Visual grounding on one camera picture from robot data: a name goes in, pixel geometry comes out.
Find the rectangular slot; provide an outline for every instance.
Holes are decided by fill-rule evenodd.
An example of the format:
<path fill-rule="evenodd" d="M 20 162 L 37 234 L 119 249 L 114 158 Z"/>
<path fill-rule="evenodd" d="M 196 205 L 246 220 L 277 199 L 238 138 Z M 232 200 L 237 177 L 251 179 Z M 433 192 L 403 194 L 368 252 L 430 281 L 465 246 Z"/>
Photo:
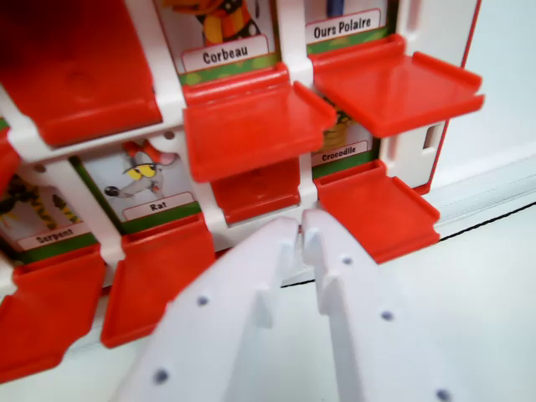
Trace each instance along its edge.
<path fill-rule="evenodd" d="M 438 142 L 437 136 L 439 134 L 439 126 L 439 124 L 436 124 L 435 126 L 428 127 L 428 130 L 426 130 L 425 145 L 422 147 L 422 149 L 436 147 Z"/>

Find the red plastic tray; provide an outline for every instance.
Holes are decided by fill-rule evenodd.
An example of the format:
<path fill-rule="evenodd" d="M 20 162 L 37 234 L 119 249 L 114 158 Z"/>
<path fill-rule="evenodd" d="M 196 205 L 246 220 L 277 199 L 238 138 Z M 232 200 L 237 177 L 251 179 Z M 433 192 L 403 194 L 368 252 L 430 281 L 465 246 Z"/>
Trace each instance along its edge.
<path fill-rule="evenodd" d="M 309 56 L 315 86 L 375 137 L 477 111 L 482 78 L 415 52 L 395 34 L 366 44 Z"/>
<path fill-rule="evenodd" d="M 300 203 L 297 158 L 212 182 L 228 224 Z"/>
<path fill-rule="evenodd" d="M 434 231 L 437 209 L 385 172 L 381 161 L 372 161 L 314 181 L 320 204 L 378 263 L 440 238 Z"/>
<path fill-rule="evenodd" d="M 18 267 L 0 305 L 0 383 L 51 369 L 91 329 L 105 275 L 99 246 Z"/>
<path fill-rule="evenodd" d="M 262 168 L 320 149 L 336 112 L 289 82 L 283 64 L 184 88 L 184 128 L 198 182 Z"/>
<path fill-rule="evenodd" d="M 214 261 L 202 214 L 123 237 L 100 340 L 108 348 L 149 335 L 166 305 Z"/>
<path fill-rule="evenodd" d="M 0 37 L 0 81 L 48 144 L 162 120 L 123 1 L 2 2 Z"/>

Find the small round hole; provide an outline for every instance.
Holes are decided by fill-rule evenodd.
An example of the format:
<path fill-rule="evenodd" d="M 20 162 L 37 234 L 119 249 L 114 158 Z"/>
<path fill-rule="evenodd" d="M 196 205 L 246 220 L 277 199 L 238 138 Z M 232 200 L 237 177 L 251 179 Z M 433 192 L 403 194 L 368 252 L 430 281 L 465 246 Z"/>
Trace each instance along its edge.
<path fill-rule="evenodd" d="M 385 321 L 393 321 L 394 319 L 392 312 L 382 312 L 381 316 Z"/>
<path fill-rule="evenodd" d="M 437 399 L 442 402 L 451 402 L 451 393 L 447 391 L 446 389 L 438 389 L 435 393 L 435 396 L 437 396 Z"/>
<path fill-rule="evenodd" d="M 206 296 L 199 296 L 198 297 L 198 306 L 203 307 L 209 304 L 209 298 Z"/>
<path fill-rule="evenodd" d="M 168 379 L 169 379 L 169 374 L 163 368 L 160 368 L 159 370 L 157 370 L 157 372 L 154 374 L 154 377 L 153 377 L 153 380 L 155 384 L 157 385 L 165 383 L 166 381 L 168 381 Z"/>
<path fill-rule="evenodd" d="M 47 169 L 43 165 L 34 165 L 33 170 L 37 173 L 45 173 Z"/>

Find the hole in plastic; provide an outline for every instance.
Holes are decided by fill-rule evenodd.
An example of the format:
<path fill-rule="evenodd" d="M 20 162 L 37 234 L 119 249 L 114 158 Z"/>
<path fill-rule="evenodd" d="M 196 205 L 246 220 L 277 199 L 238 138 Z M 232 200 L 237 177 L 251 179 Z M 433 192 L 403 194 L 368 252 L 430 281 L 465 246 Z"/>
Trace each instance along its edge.
<path fill-rule="evenodd" d="M 209 298 L 206 296 L 199 296 L 198 297 L 198 306 L 203 307 L 209 304 Z"/>
<path fill-rule="evenodd" d="M 393 321 L 393 319 L 394 319 L 394 315 L 393 315 L 392 312 L 382 312 L 381 317 L 385 321 Z"/>
<path fill-rule="evenodd" d="M 156 385 L 164 384 L 169 379 L 169 374 L 163 368 L 157 370 L 154 374 L 153 380 Z"/>
<path fill-rule="evenodd" d="M 436 147 L 438 128 L 439 128 L 439 124 L 428 127 L 428 130 L 426 130 L 425 145 L 422 147 L 422 149 Z"/>
<path fill-rule="evenodd" d="M 437 396 L 438 400 L 441 400 L 443 402 L 451 402 L 451 393 L 447 391 L 446 389 L 438 389 L 435 393 L 435 396 Z"/>

